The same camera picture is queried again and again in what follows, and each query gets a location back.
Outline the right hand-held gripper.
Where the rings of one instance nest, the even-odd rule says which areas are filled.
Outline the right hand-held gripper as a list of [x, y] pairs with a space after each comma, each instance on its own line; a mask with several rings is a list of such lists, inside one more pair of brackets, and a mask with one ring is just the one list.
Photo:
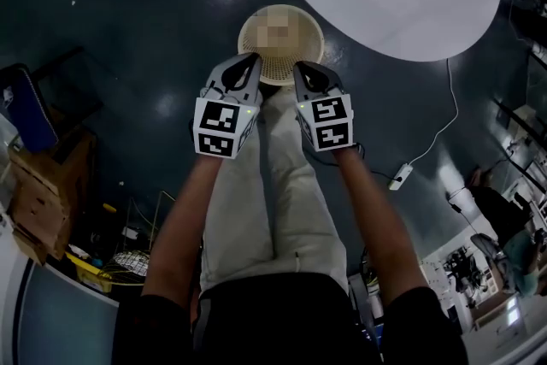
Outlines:
[[300, 61], [294, 65], [293, 79], [298, 122], [313, 150], [325, 152], [353, 146], [350, 95], [326, 97], [334, 89], [344, 92], [338, 74], [319, 63]]

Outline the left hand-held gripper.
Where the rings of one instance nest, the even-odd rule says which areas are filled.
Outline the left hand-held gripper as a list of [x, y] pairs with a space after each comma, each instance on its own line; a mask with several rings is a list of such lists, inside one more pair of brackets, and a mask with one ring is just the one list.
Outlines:
[[196, 100], [195, 151], [234, 159], [252, 134], [259, 114], [262, 59], [255, 52], [232, 56], [213, 68]]

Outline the beige plastic basket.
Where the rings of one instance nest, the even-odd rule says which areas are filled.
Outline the beige plastic basket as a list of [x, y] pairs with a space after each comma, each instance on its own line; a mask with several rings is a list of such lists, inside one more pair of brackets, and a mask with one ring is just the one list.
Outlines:
[[268, 85], [292, 85], [294, 65], [300, 61], [321, 62], [324, 47], [323, 31], [314, 17], [288, 4], [257, 10], [238, 35], [238, 53], [259, 54], [261, 82]]

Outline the person's left forearm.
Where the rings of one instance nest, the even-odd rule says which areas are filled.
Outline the person's left forearm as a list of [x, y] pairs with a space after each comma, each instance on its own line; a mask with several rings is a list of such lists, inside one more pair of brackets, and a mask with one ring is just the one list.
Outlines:
[[144, 296], [165, 297], [181, 307], [188, 306], [206, 214], [221, 164], [219, 157], [197, 157], [152, 246]]

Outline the person's right forearm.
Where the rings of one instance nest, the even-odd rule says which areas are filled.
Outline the person's right forearm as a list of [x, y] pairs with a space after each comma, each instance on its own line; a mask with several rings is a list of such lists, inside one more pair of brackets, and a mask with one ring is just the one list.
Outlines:
[[356, 223], [379, 279], [383, 304], [426, 287], [409, 233], [386, 194], [353, 148], [334, 158], [350, 195]]

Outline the white power strip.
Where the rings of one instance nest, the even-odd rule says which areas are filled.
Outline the white power strip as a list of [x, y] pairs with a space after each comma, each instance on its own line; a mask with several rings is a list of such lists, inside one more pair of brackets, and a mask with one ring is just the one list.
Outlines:
[[411, 164], [404, 163], [389, 182], [388, 189], [390, 191], [398, 191], [413, 170], [414, 168]]

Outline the black chair blue cushion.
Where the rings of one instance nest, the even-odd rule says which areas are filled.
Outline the black chair blue cushion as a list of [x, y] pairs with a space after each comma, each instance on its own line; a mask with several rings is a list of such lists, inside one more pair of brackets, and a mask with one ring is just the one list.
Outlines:
[[30, 152], [52, 148], [63, 135], [102, 108], [103, 103], [97, 101], [88, 109], [55, 121], [39, 89], [42, 79], [56, 73], [64, 62], [83, 52], [83, 47], [76, 46], [34, 71], [24, 63], [0, 68], [0, 103]]

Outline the cluttered white workbench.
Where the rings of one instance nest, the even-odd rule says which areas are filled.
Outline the cluttered white workbench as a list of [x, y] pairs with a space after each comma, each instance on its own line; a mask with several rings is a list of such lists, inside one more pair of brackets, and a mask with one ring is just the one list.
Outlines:
[[547, 332], [547, 297], [523, 296], [488, 225], [473, 224], [421, 261], [430, 287], [464, 340], [497, 350]]

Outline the brown cardboard box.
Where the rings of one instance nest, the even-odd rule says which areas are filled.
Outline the brown cardboard box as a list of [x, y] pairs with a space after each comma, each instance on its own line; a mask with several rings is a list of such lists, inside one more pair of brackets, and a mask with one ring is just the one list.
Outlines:
[[17, 181], [10, 206], [15, 229], [58, 261], [85, 212], [95, 152], [96, 137], [82, 127], [39, 153], [15, 141], [9, 145], [9, 164]]

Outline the person's black shirt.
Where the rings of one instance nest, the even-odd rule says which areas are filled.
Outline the person's black shirt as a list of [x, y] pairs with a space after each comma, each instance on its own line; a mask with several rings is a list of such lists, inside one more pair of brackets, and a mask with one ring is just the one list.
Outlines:
[[460, 335], [427, 287], [385, 309], [379, 345], [348, 295], [323, 274], [271, 274], [206, 291], [198, 318], [159, 296], [123, 303], [112, 365], [468, 365]]

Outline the yellow plastic tray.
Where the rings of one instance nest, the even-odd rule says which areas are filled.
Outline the yellow plastic tray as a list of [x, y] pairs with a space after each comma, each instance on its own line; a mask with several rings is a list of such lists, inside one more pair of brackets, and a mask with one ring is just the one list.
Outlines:
[[78, 281], [103, 294], [112, 292], [113, 280], [109, 274], [66, 252], [65, 257], [75, 266]]

